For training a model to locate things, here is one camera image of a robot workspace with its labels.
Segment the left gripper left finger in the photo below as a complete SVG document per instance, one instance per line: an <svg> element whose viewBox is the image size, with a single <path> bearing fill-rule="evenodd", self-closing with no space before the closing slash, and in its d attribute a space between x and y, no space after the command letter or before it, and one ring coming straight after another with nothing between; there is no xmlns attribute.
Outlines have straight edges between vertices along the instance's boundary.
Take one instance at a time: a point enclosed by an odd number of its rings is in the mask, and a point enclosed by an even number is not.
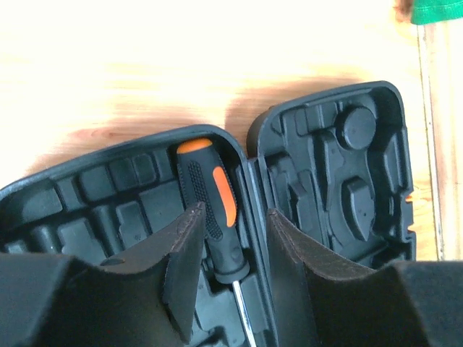
<svg viewBox="0 0 463 347"><path fill-rule="evenodd" d="M204 231L199 202L98 266L63 254L3 254L1 344L188 344Z"/></svg>

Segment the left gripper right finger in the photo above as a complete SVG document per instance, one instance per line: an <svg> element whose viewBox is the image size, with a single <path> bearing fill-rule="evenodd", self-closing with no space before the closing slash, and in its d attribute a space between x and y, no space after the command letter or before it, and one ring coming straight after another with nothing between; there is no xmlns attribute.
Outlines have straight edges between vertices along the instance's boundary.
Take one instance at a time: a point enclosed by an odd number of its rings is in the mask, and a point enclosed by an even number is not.
<svg viewBox="0 0 463 347"><path fill-rule="evenodd" d="M358 265L266 218L279 346L460 346L462 263Z"/></svg>

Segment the black plastic tool case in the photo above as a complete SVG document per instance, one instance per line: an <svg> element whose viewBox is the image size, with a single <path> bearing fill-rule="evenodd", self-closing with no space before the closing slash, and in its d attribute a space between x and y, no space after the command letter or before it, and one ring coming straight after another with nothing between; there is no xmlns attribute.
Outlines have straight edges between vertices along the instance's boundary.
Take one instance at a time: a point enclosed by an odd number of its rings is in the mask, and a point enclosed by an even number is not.
<svg viewBox="0 0 463 347"><path fill-rule="evenodd" d="M372 269L415 260L404 104L390 82L365 82L269 108L242 147L211 125L183 127L80 156L1 191L1 256L63 254L91 265L145 240L187 208L177 170L183 142L208 138L237 203L250 272L240 281L255 342L279 346L266 216ZM190 342L246 346L230 284L216 280L204 236Z"/></svg>

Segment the black-handled screwdriver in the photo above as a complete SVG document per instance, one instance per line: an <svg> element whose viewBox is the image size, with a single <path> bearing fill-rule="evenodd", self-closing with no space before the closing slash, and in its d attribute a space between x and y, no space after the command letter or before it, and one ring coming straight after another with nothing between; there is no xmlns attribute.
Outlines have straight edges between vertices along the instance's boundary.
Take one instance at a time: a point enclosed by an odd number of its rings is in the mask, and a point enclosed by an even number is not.
<svg viewBox="0 0 463 347"><path fill-rule="evenodd" d="M177 170L186 205L205 204L205 232L218 282L232 285L245 337L255 346L255 337L240 281L250 272L238 237L237 203L223 162L213 142L197 138L176 150Z"/></svg>

